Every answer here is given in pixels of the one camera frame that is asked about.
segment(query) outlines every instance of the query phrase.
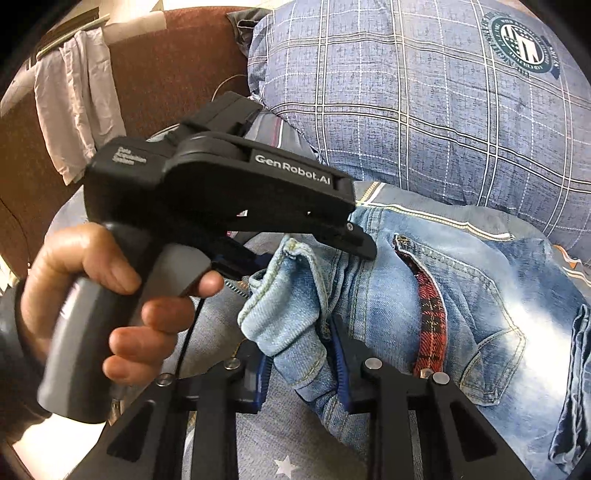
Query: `finger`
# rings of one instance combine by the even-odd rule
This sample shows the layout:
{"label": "finger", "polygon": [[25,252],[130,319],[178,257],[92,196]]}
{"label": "finger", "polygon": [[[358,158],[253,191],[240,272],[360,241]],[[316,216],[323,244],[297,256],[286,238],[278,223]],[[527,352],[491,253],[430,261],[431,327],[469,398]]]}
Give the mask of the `finger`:
{"label": "finger", "polygon": [[110,356],[103,362],[103,373],[118,384],[146,385],[160,373],[161,363],[148,365]]}
{"label": "finger", "polygon": [[208,297],[213,297],[222,288],[223,277],[218,272],[211,270],[201,278],[194,288],[191,289],[189,295],[206,299]]}
{"label": "finger", "polygon": [[121,327],[109,336],[111,351],[132,362],[158,364],[168,358],[177,344],[175,333],[158,332],[150,327]]}
{"label": "finger", "polygon": [[117,293],[141,284],[111,233],[96,223],[63,229],[49,237],[37,255],[21,298],[23,334],[36,355],[46,355],[54,322],[75,273],[86,272]]}
{"label": "finger", "polygon": [[144,325],[161,332],[182,332],[191,326],[194,316],[195,305],[187,297],[161,297],[147,301],[142,307]]}

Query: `white cloth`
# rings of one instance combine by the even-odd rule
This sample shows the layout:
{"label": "white cloth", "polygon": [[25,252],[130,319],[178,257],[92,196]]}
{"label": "white cloth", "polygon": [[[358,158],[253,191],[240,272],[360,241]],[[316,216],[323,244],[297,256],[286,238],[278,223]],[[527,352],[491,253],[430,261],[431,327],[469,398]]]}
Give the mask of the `white cloth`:
{"label": "white cloth", "polygon": [[52,236],[58,230],[69,228],[71,226],[82,225],[88,221],[86,206],[84,204],[84,185],[81,185],[76,193],[70,197],[64,205],[57,211],[51,221],[45,239]]}
{"label": "white cloth", "polygon": [[35,101],[56,170],[66,185],[78,181],[97,148],[125,135],[101,28],[76,33],[38,62]]}

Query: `blue plaid pillow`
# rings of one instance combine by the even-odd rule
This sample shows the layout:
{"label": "blue plaid pillow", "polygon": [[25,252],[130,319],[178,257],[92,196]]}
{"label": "blue plaid pillow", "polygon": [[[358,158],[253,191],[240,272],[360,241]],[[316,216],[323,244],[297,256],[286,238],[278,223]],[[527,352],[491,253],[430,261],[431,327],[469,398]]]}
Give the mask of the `blue plaid pillow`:
{"label": "blue plaid pillow", "polygon": [[255,29],[251,92],[322,163],[516,215],[591,262],[591,88],[495,0],[297,0]]}

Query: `wall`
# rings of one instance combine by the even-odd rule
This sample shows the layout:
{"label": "wall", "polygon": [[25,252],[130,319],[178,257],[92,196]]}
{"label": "wall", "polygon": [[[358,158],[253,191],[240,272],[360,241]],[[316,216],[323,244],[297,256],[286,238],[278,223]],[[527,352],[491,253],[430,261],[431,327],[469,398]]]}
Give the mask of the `wall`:
{"label": "wall", "polygon": [[14,450],[35,480],[63,480],[94,447],[104,425],[52,415],[30,427]]}
{"label": "wall", "polygon": [[101,17],[110,15],[109,23],[126,22],[149,13],[157,2],[158,0],[82,0],[60,23],[96,7],[99,7]]}
{"label": "wall", "polygon": [[2,296],[2,292],[6,291],[8,286],[13,287],[16,284],[17,278],[0,255],[0,296]]}
{"label": "wall", "polygon": [[254,7],[262,0],[163,0],[165,10],[175,10],[177,8],[231,5],[233,7]]}

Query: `star pattern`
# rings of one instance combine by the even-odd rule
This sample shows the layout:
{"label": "star pattern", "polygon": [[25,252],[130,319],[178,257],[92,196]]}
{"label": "star pattern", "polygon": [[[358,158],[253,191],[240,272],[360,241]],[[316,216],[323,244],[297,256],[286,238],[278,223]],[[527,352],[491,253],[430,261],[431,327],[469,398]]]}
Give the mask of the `star pattern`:
{"label": "star pattern", "polygon": [[287,478],[290,478],[290,479],[291,479],[291,473],[294,470],[296,470],[296,469],[299,468],[299,467],[291,464],[291,462],[290,462],[290,456],[289,455],[286,455],[285,456],[285,459],[283,461],[281,461],[281,460],[275,460],[274,462],[279,467],[277,469],[277,473],[275,475],[279,475],[279,474],[282,473],[283,475],[285,475]]}

